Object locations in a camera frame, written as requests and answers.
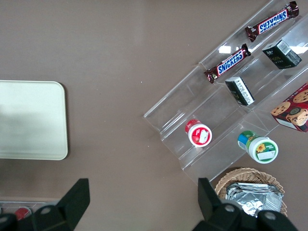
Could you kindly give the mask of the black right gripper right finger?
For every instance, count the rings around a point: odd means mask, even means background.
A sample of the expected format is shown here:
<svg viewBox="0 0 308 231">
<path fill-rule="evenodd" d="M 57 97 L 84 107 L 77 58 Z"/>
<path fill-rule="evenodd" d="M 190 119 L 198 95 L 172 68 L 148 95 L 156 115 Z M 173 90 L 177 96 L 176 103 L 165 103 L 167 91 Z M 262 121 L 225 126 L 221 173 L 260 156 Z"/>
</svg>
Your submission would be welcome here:
<svg viewBox="0 0 308 231">
<path fill-rule="evenodd" d="M 198 204 L 204 219 L 195 231 L 238 231 L 241 224 L 240 209 L 222 203 L 207 178 L 198 179 Z"/>
</svg>

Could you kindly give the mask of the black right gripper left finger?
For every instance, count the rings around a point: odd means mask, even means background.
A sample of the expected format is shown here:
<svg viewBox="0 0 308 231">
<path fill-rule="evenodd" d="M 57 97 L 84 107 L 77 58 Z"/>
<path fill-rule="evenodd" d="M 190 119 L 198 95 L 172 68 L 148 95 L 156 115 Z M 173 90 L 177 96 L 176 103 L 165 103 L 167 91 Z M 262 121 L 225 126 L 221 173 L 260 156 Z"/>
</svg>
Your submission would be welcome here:
<svg viewBox="0 0 308 231">
<path fill-rule="evenodd" d="M 73 231 L 90 204 L 89 179 L 79 179 L 56 205 L 47 205 L 32 216 L 35 231 Z"/>
</svg>

